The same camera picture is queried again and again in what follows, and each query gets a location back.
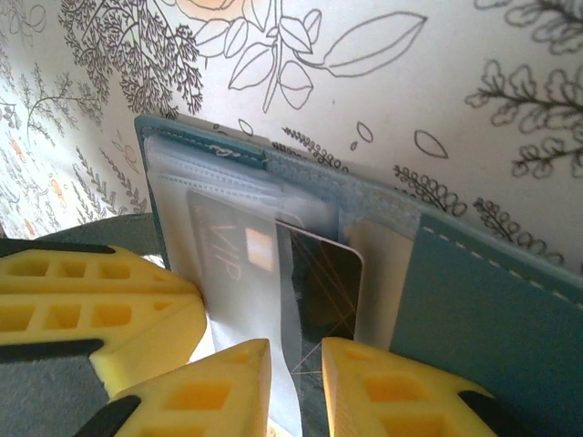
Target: dark surface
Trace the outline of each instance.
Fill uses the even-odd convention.
[[[477,391],[460,391],[457,394],[465,404],[482,419],[497,437],[532,437],[523,426],[510,416],[497,402]]]
[[[113,401],[99,410],[75,437],[114,437],[140,405],[138,396],[130,395]]]
[[[40,239],[0,239],[0,258],[32,249],[60,250],[63,252],[116,253],[110,246],[98,244],[63,243]]]
[[[0,435],[71,437],[108,397],[88,357],[0,364]]]
[[[0,364],[76,356],[88,357],[101,349],[103,344],[103,341],[99,339],[6,344],[0,346]]]

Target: card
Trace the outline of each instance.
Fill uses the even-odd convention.
[[[354,335],[360,255],[208,193],[187,197],[215,347],[268,338],[270,417],[292,435],[327,435],[321,341]]]

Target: wallet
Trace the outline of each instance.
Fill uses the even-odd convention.
[[[113,230],[125,220],[131,227],[133,239],[140,239],[134,246],[130,241],[129,249],[141,245],[139,249],[143,252],[144,241],[150,239],[155,246],[152,250],[160,253],[165,265],[200,285],[203,293],[204,269],[210,266],[201,261],[205,257],[204,250],[196,248],[200,239],[190,235],[200,224],[193,221],[196,213],[191,209],[192,196],[197,201],[204,198],[218,201],[224,213],[217,217],[239,218],[243,217],[240,214],[247,214],[253,220],[260,220],[265,229],[270,228],[270,235],[279,239],[276,255],[279,254],[280,265],[285,255],[282,255],[284,243],[292,240],[294,232],[309,231],[331,244],[352,248],[362,262],[357,305],[354,305],[355,320],[352,320],[355,340],[449,371],[485,387],[534,435],[583,435],[580,410],[583,399],[580,370],[583,278],[474,229],[418,198],[348,174],[333,165],[326,166],[326,163],[313,162],[278,148],[162,117],[139,116],[135,126],[147,167],[153,213],[103,220],[97,233],[107,231],[106,227]],[[159,146],[154,153],[148,149],[152,143]],[[216,187],[217,181],[212,180],[215,176],[202,173],[202,185],[176,190],[176,186],[184,185],[179,179],[188,175],[177,175],[176,166],[172,167],[181,161],[180,155],[172,165],[157,160],[157,164],[149,167],[156,153],[173,147],[187,155],[189,150],[192,152],[191,162],[182,160],[185,166],[194,164],[200,169],[200,162],[206,163],[206,158],[211,157],[213,175],[223,171],[228,180],[226,194],[205,191],[208,188],[205,184]],[[245,173],[247,176],[233,177],[233,169],[243,167],[249,170]],[[263,175],[258,178],[266,178],[264,184],[253,185],[258,180],[254,172]],[[281,212],[297,212],[294,209],[297,205],[286,209],[287,206],[284,208],[279,203],[277,208],[266,209],[268,212],[257,216],[258,209],[270,203],[262,196],[283,196],[281,184],[298,190],[302,201],[305,200],[302,193],[310,194],[310,201],[302,208],[308,205],[304,209],[311,210],[315,205],[314,210],[320,211],[315,214],[316,220],[308,220],[307,224],[301,220],[291,223],[292,220],[283,217]],[[234,205],[234,198],[252,198],[252,201]],[[248,244],[246,256],[249,260],[250,253]],[[282,278],[287,273],[280,269],[278,274],[279,283],[283,283]],[[246,293],[252,292],[249,284],[231,292],[222,298],[232,299],[233,305],[242,308],[247,305],[243,309],[252,311],[246,303]],[[283,336],[280,314],[285,313],[285,305],[289,302],[281,300],[282,293],[274,291],[269,298],[272,301],[257,299],[257,296],[251,298],[258,311],[253,320],[256,333],[261,333],[262,318],[268,319],[266,314],[274,310],[278,316],[266,323],[271,323],[274,332],[279,329]],[[209,317],[212,325],[215,317],[212,311]],[[249,326],[243,328],[251,335]],[[241,341],[245,339],[240,336],[246,334],[225,330],[220,335],[239,335],[236,340]],[[227,347],[230,340],[222,340]],[[286,363],[274,362],[274,369],[278,365],[285,367]],[[283,394],[278,395],[274,390],[288,392],[291,383],[296,381],[272,386],[272,399],[286,401],[281,398]],[[302,407],[300,410],[304,435],[317,435],[305,430],[307,412]],[[294,414],[299,414],[295,404],[283,403],[279,409],[270,409],[270,417],[291,434],[297,434],[297,425],[282,422],[286,422],[286,416],[295,417]]]

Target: flower illustration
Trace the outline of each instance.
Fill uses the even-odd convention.
[[[27,218],[25,218],[25,226],[29,234],[28,239],[33,239],[36,236],[36,232],[35,229],[33,228],[33,225],[30,223],[30,221],[28,221]]]
[[[10,138],[10,145],[12,146],[12,149],[15,151],[16,155],[23,162],[23,164],[25,164],[26,163],[25,154],[23,153],[22,148],[20,147],[18,142],[15,139]]]
[[[58,182],[56,182],[56,180],[51,179],[51,187],[53,188],[53,191],[55,191],[55,194],[58,197],[58,199],[60,200],[61,205],[63,207],[66,207],[66,201],[65,201],[65,195],[63,194],[63,189],[61,188],[60,185],[58,185]]]
[[[182,14],[201,21],[227,20],[233,21],[250,12],[253,7],[264,3],[269,7],[269,1],[258,2],[244,0],[163,0],[167,5],[176,5]]]

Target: blue wallet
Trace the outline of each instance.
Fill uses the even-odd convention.
[[[333,202],[338,241],[362,220],[411,240],[390,350],[484,386],[535,435],[583,435],[583,278],[394,188],[161,117],[135,124],[142,153],[146,138],[164,137]],[[133,226],[158,239],[168,266],[151,200],[154,227],[150,218]]]

